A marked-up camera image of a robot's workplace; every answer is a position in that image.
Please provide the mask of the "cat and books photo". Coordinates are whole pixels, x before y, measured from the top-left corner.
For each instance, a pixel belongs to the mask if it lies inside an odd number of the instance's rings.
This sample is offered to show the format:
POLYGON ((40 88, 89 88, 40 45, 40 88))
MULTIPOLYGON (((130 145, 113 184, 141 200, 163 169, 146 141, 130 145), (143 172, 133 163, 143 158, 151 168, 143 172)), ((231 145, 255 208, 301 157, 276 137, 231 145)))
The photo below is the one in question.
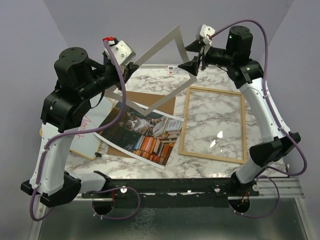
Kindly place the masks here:
POLYGON ((159 110, 144 116, 126 106, 115 125, 95 135, 109 147, 163 170, 183 123, 183 118, 159 110))

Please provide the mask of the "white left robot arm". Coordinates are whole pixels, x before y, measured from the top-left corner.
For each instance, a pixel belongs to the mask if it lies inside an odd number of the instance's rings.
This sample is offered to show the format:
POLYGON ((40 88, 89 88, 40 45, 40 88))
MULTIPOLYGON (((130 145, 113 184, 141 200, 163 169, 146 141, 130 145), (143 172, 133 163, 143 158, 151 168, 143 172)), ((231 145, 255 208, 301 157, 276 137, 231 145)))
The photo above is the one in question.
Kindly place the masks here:
POLYGON ((130 47, 119 43, 111 51, 119 69, 107 55, 103 63, 98 63, 81 47, 63 50, 54 63, 57 83, 42 107, 42 140, 36 168, 31 179, 20 187, 28 195, 40 195, 40 202, 49 208, 67 204, 80 193, 94 192, 101 198, 110 193, 106 175, 95 171, 78 176, 66 172, 65 165, 73 138, 91 109, 91 99, 119 86, 120 77, 128 80, 138 68, 132 63, 136 54, 130 47))

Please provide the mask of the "brown frame backing board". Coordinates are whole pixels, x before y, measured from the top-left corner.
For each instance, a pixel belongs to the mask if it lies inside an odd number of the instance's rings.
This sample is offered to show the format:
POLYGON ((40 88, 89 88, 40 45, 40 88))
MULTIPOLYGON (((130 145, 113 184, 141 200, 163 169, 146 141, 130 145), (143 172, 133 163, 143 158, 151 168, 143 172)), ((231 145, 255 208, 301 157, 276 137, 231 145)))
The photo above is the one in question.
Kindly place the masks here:
MULTIPOLYGON (((129 100, 144 105, 146 107, 150 107, 157 101, 161 100, 164 96, 159 94, 152 94, 152 93, 143 93, 143 92, 134 92, 134 91, 128 91, 126 93, 126 96, 129 100)), ((163 113, 174 115, 175 110, 175 103, 176 103, 176 97, 174 96, 164 104, 158 106, 156 109, 158 111, 161 111, 163 113)), ((114 147, 109 146, 106 152, 109 156, 117 156, 117 157, 123 157, 123 158, 131 158, 131 156, 115 149, 114 147)))

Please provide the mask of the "white mat passe-partout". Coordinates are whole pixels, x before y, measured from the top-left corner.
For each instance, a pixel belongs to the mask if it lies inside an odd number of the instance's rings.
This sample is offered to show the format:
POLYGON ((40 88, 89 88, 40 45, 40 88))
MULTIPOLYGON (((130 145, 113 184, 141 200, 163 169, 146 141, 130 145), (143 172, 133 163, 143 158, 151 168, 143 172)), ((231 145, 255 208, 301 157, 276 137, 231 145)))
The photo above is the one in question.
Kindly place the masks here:
MULTIPOLYGON (((149 50, 147 50, 143 55, 141 55, 135 62, 135 65, 139 67, 145 64, 149 59, 155 56, 159 51, 162 51, 167 45, 171 42, 175 43, 175 48, 173 51, 173 55, 175 57, 179 57, 181 63, 185 63, 189 61, 188 54, 185 50, 185 45, 183 42, 182 34, 180 26, 177 25, 174 27, 170 32, 168 32, 165 36, 163 36, 157 43, 155 43, 149 50)), ((161 100, 157 101, 156 103, 152 104, 149 108, 143 109, 137 103, 131 101, 130 99, 126 98, 125 104, 137 112, 142 114, 143 116, 148 115, 152 111, 154 111, 157 107, 161 106, 171 98, 175 97, 177 94, 181 93, 182 91, 186 90, 192 84, 197 81, 197 77, 189 74, 189 79, 184 82, 182 85, 178 86, 177 88, 171 90, 167 95, 165 95, 161 100)))

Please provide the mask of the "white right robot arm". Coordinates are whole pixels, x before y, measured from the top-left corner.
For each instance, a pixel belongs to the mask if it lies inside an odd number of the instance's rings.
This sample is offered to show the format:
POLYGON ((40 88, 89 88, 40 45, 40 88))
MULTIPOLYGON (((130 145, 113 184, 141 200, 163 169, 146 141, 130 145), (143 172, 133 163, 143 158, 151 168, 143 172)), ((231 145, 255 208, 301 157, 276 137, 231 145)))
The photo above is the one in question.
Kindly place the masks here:
POLYGON ((178 65, 180 69, 197 76, 199 70, 209 65, 226 68, 228 77, 234 82, 248 102, 260 130, 262 142, 251 146, 246 163, 231 176, 229 189, 240 196, 248 189, 255 177, 273 162, 286 156, 294 144, 301 141, 297 132, 292 132, 283 121, 264 80, 265 71, 258 61, 251 59, 253 35, 241 25, 229 29, 225 48, 212 47, 210 37, 215 30, 201 25, 196 40, 185 47, 187 52, 198 55, 191 61, 178 65))

